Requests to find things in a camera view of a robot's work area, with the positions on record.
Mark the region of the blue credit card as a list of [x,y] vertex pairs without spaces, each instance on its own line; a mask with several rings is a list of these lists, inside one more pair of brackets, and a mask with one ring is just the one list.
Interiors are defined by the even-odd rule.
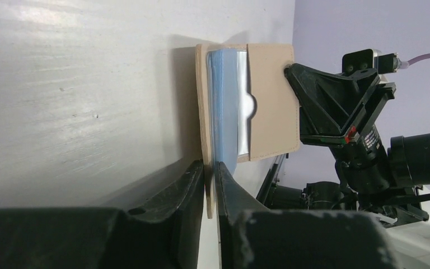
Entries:
[[237,167],[239,87],[236,49],[207,55],[209,113],[214,162],[223,162],[230,173]]

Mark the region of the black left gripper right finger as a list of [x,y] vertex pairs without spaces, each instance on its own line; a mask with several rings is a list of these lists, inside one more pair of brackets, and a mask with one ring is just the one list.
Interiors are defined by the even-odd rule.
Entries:
[[385,229],[352,211],[270,210],[214,170],[222,268],[397,268]]

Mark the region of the silver credit card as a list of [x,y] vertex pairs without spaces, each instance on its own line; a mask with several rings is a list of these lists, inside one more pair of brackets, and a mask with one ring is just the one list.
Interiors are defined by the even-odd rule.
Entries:
[[236,53],[238,83],[238,156],[250,151],[250,122],[256,112],[256,101],[251,95],[250,68],[247,50]]

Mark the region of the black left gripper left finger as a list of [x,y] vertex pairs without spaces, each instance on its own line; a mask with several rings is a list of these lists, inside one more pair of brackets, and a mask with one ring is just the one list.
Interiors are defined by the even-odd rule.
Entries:
[[204,165],[128,211],[0,208],[0,268],[196,268]]

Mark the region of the beige leather card holder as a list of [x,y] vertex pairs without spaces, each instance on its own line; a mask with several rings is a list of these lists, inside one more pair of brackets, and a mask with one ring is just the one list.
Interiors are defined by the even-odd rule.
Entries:
[[294,63],[290,44],[215,44],[195,47],[195,77],[199,110],[200,141],[205,168],[206,213],[213,217],[216,206],[212,158],[207,55],[221,49],[247,50],[251,95],[256,112],[250,122],[250,151],[238,156],[238,163],[259,161],[297,151],[300,148],[300,104],[284,76]]

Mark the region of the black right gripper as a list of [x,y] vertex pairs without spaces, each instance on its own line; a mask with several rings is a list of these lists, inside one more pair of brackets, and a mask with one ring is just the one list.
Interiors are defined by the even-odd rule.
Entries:
[[329,148],[340,165],[386,161],[375,121],[395,98],[395,83],[379,84],[374,68],[344,76],[294,63],[284,75],[301,106],[302,143]]

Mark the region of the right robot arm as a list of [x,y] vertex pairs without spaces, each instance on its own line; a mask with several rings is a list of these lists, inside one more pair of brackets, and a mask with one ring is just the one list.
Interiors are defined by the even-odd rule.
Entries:
[[295,63],[284,74],[300,102],[301,142],[330,150],[339,182],[279,186],[275,165],[258,200],[270,209],[371,212],[386,228],[428,221],[421,204],[430,193],[420,191],[430,185],[430,133],[393,137],[385,148],[375,125],[395,84],[375,68],[331,74]]

